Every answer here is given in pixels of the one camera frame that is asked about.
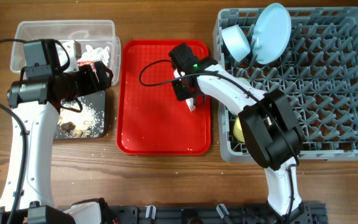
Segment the white plastic fork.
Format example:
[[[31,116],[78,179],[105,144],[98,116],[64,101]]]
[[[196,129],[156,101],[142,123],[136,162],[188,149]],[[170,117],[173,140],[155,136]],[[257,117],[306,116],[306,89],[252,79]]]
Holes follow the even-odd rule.
[[[194,98],[189,98],[186,99],[185,101],[190,111],[194,111],[196,109]]]

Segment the red strawberry cake wrapper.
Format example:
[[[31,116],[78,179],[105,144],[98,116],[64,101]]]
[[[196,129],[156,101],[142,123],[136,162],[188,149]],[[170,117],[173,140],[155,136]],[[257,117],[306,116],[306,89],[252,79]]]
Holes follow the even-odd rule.
[[[96,74],[96,68],[93,62],[85,61],[77,63],[80,72],[89,80],[94,82],[98,81],[98,76]]]

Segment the rice and food scraps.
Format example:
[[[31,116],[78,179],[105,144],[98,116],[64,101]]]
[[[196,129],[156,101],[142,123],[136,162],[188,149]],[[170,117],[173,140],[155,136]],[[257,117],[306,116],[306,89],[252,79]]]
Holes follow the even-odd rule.
[[[61,109],[55,139],[98,138],[104,134],[104,111],[84,105],[80,113]]]

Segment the white tissue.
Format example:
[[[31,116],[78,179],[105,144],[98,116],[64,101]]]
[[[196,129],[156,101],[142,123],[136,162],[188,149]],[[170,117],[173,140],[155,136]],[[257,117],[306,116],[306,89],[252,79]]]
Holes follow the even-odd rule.
[[[105,65],[108,65],[110,56],[109,51],[110,47],[97,47],[93,48],[90,45],[85,46],[86,52],[82,53],[80,59],[78,59],[79,62],[98,62],[102,61]]]

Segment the mint green bowl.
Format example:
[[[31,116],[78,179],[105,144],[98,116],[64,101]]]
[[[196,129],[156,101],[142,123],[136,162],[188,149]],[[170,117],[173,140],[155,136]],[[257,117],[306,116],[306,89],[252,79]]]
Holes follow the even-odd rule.
[[[243,78],[243,77],[238,77],[237,79],[238,79],[239,81],[241,81],[242,83],[244,83],[245,85],[250,86],[250,83],[248,82],[247,79],[245,79],[245,78]],[[228,111],[229,111],[231,114],[236,115],[235,112],[233,112],[233,110],[228,109]]]

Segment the yellow plastic cup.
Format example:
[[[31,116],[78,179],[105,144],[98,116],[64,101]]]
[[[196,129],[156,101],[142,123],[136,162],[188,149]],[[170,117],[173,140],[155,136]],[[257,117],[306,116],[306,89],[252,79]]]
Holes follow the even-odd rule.
[[[233,127],[233,135],[236,137],[236,139],[240,142],[245,142],[244,134],[242,132],[241,122],[239,118],[236,118],[234,127]]]

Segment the light blue bowl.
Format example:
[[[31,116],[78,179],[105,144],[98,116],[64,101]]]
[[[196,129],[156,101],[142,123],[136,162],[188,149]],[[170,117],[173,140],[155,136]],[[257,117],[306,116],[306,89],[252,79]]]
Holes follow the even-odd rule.
[[[223,29],[222,38],[235,61],[241,62],[250,54],[249,41],[238,25]]]

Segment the light blue plate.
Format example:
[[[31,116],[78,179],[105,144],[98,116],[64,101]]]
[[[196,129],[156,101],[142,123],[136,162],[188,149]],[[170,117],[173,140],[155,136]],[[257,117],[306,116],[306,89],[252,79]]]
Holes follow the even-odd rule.
[[[291,36],[289,12],[279,3],[267,6],[259,16],[251,40],[251,51],[259,64],[278,59]]]

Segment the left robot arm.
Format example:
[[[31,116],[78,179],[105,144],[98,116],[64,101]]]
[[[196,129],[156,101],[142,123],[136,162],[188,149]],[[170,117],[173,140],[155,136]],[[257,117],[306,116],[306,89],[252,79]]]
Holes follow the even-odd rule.
[[[81,45],[74,40],[25,40],[23,48],[25,65],[4,106],[13,131],[0,223],[114,223],[103,198],[56,209],[51,187],[52,144],[63,102],[108,89],[112,71],[101,61],[78,65]]]

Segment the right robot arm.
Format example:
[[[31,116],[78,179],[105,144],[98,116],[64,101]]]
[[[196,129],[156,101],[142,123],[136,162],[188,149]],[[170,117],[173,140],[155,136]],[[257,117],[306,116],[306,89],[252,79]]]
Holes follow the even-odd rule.
[[[236,114],[249,154],[265,170],[269,207],[281,222],[292,222],[301,205],[296,168],[304,134],[286,94],[246,85],[215,59],[198,58],[186,43],[175,46],[168,56],[175,72],[169,83],[177,100],[206,95]]]

